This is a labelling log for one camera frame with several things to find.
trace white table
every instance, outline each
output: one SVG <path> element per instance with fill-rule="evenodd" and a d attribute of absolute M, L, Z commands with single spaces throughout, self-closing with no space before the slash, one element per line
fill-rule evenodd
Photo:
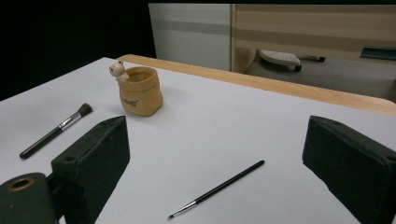
<path fill-rule="evenodd" d="M 259 160 L 264 166 L 171 222 L 359 223 L 303 165 L 309 116 L 338 120 L 396 149 L 394 116 L 159 68 L 163 106 L 152 117 L 129 115 L 108 72 L 115 62 L 103 58 L 0 102 L 1 183 L 49 175 L 50 162 L 94 125 L 126 115 L 131 161 L 96 223 L 169 223 L 182 205 Z M 83 103 L 90 115 L 19 158 Z"/>

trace thin paintbrush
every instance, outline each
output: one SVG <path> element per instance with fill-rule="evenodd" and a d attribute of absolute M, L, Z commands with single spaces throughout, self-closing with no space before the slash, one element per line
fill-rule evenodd
<path fill-rule="evenodd" d="M 261 165 L 264 164 L 264 161 L 259 161 L 256 164 L 250 166 L 249 168 L 247 168 L 245 171 L 239 173 L 238 175 L 234 176 L 233 178 L 227 180 L 226 182 L 218 185 L 216 188 L 210 190 L 208 193 L 204 194 L 203 196 L 195 199 L 194 201 L 184 205 L 182 208 L 180 208 L 177 212 L 175 212 L 173 215 L 168 217 L 168 220 L 172 219 L 175 216 L 178 216 L 180 214 L 182 214 L 183 212 L 186 212 L 187 210 L 192 209 L 193 207 L 195 207 L 198 203 L 203 202 L 204 200 L 210 198 L 212 195 L 214 195 L 215 193 L 221 191 L 222 189 L 225 189 L 227 186 L 231 185 L 233 182 L 235 182 L 236 180 L 242 178 L 243 176 L 249 174 L 250 172 L 254 171 L 255 169 L 257 169 L 258 167 L 260 167 Z"/>
<path fill-rule="evenodd" d="M 44 145 L 46 145 L 48 142 L 50 142 L 52 139 L 54 139 L 56 136 L 61 134 L 64 130 L 66 130 L 70 125 L 81 119 L 82 117 L 90 114 L 92 112 L 92 108 L 88 104 L 83 104 L 79 110 L 74 113 L 72 116 L 70 116 L 68 119 L 66 119 L 64 122 L 62 122 L 60 125 L 58 125 L 56 128 L 54 128 L 51 132 L 47 133 L 44 137 L 42 137 L 40 140 L 32 144 L 30 147 L 28 147 L 26 150 L 24 150 L 21 154 L 20 157 L 21 159 L 27 159 L 30 156 L 32 156 L 35 152 L 37 152 L 40 148 L 42 148 Z"/>

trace wooden table edge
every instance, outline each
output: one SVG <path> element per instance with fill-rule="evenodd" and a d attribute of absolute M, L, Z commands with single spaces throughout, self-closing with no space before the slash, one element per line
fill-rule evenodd
<path fill-rule="evenodd" d="M 344 91 L 328 90 L 265 77 L 254 77 L 197 65 L 175 63 L 133 54 L 122 55 L 118 58 L 118 60 L 127 63 L 137 63 L 145 66 L 195 75 L 198 77 L 212 78 L 215 80 L 230 82 L 233 84 L 239 84 L 265 91 L 274 91 L 282 94 L 298 96 L 329 104 L 349 106 L 375 113 L 396 116 L 396 104 L 386 99 L 358 95 Z"/>

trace metal ferrule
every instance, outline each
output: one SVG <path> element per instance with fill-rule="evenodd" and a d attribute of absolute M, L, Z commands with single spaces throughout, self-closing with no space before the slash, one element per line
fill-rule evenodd
<path fill-rule="evenodd" d="M 176 216 L 178 216 L 178 215 L 180 215 L 180 214 L 182 214 L 182 213 L 184 213 L 184 212 L 186 212 L 186 211 L 192 209 L 192 208 L 195 207 L 196 205 L 197 205 L 196 201 L 194 201 L 194 202 L 192 202 L 192 203 L 188 203 L 188 204 L 184 205 L 182 208 L 180 208 L 177 212 L 175 212 L 175 213 L 173 214 L 173 216 L 176 217 Z"/>
<path fill-rule="evenodd" d="M 58 128 L 62 129 L 62 131 L 66 130 L 70 125 L 72 125 L 74 122 L 78 121 L 81 118 L 81 115 L 79 113 L 75 113 L 74 115 L 70 116 L 68 119 L 66 119 L 64 122 L 62 122 Z"/>

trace tan pot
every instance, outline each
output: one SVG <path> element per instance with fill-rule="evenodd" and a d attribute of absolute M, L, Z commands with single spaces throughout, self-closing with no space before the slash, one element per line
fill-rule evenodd
<path fill-rule="evenodd" d="M 163 105 L 157 70 L 141 66 L 125 72 L 129 78 L 118 81 L 122 107 L 131 114 L 151 116 Z"/>

